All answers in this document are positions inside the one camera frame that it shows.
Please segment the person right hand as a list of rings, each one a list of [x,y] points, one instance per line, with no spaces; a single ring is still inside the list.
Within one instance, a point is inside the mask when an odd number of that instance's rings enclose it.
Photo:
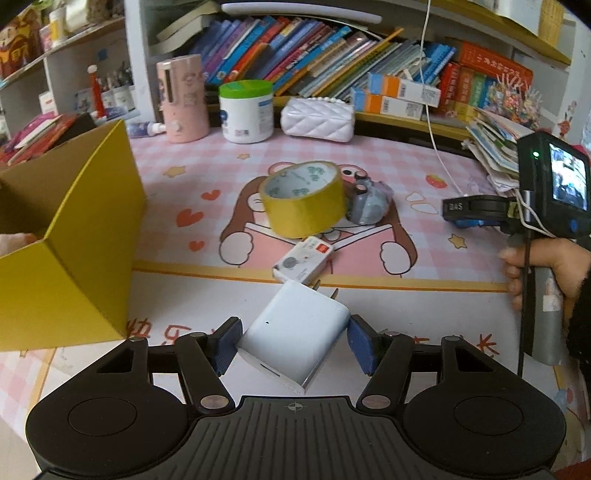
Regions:
[[[505,261],[508,292],[515,310],[522,307],[522,270],[525,248],[508,247],[499,256]],[[533,240],[530,245],[530,265],[550,268],[564,296],[565,317],[572,314],[580,295],[581,285],[590,271],[590,252],[568,239]]]

